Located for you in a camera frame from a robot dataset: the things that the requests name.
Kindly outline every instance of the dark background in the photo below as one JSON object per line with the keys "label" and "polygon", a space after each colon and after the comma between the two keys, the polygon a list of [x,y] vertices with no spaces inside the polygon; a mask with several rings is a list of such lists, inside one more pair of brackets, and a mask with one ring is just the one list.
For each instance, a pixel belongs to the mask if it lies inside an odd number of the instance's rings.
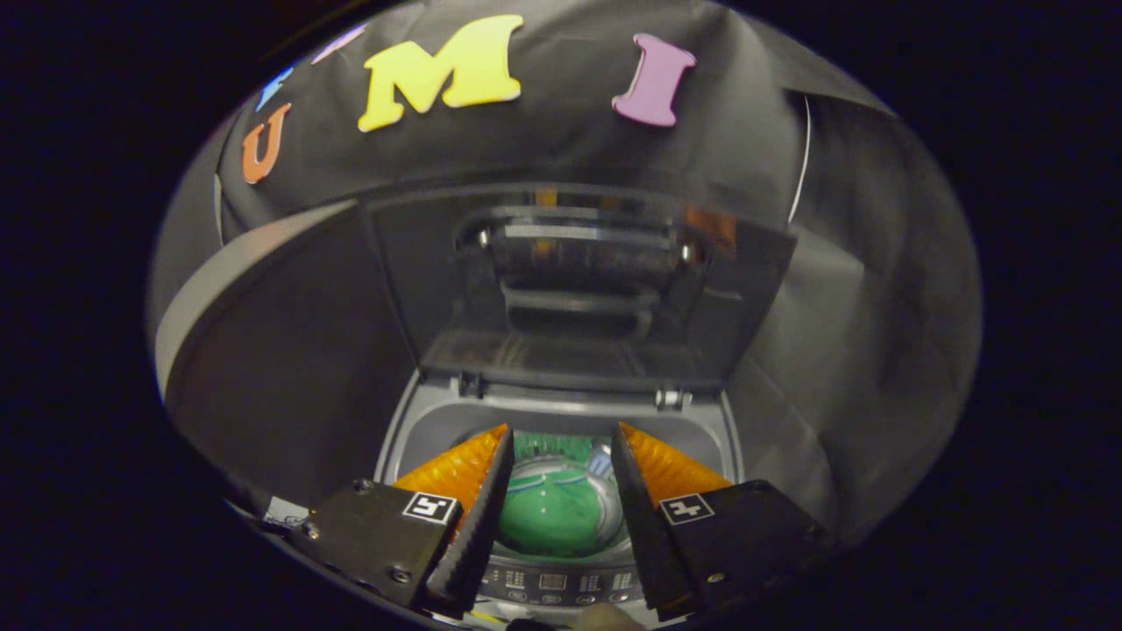
{"label": "dark background", "polygon": [[[286,61],[260,57],[339,4],[4,3],[4,442],[34,468],[8,460],[0,628],[397,627],[236,521],[163,417],[144,347],[151,238],[181,171]],[[736,627],[1105,629],[1122,593],[1105,387],[1122,19],[982,4],[747,7],[872,89],[944,165],[981,254],[986,338],[962,426],[909,502]]]}

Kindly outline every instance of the letter m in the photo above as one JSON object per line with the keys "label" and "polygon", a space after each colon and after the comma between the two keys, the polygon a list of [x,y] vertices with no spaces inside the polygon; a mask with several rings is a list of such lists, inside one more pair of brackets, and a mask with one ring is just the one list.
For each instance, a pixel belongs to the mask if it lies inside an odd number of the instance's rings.
{"label": "letter m", "polygon": [[456,31],[435,55],[413,42],[374,55],[364,65],[370,70],[370,93],[358,128],[370,131],[401,120],[405,107],[394,101],[394,88],[414,110],[429,111],[449,74],[444,104],[450,108],[517,99],[522,85],[507,73],[507,47],[522,24],[522,16],[484,18]]}

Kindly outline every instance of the washing machine control panel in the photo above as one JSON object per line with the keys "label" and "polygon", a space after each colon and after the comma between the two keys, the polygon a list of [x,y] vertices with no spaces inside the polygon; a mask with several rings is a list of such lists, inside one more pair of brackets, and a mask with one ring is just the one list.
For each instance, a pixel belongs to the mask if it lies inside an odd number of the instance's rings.
{"label": "washing machine control panel", "polygon": [[635,566],[567,568],[491,561],[479,586],[478,597],[576,607],[642,600],[643,589]]}

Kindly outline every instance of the pink letter i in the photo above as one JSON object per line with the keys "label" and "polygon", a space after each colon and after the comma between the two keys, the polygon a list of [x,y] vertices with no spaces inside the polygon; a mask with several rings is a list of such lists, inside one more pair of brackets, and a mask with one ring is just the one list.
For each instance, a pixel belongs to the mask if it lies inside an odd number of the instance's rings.
{"label": "pink letter i", "polygon": [[653,35],[636,35],[635,45],[643,51],[635,77],[626,94],[611,99],[611,109],[632,120],[673,127],[678,119],[670,103],[674,100],[682,73],[697,65],[697,60]]}

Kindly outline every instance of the lid hinge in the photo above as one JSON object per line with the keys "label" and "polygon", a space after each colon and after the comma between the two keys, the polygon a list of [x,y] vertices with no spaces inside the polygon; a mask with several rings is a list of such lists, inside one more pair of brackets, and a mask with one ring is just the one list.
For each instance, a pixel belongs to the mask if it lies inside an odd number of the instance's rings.
{"label": "lid hinge", "polygon": [[681,410],[693,401],[693,393],[686,390],[659,388],[654,393],[654,408],[660,412]]}
{"label": "lid hinge", "polygon": [[462,397],[482,399],[482,379],[475,373],[461,372],[459,376],[452,377],[452,390]]}

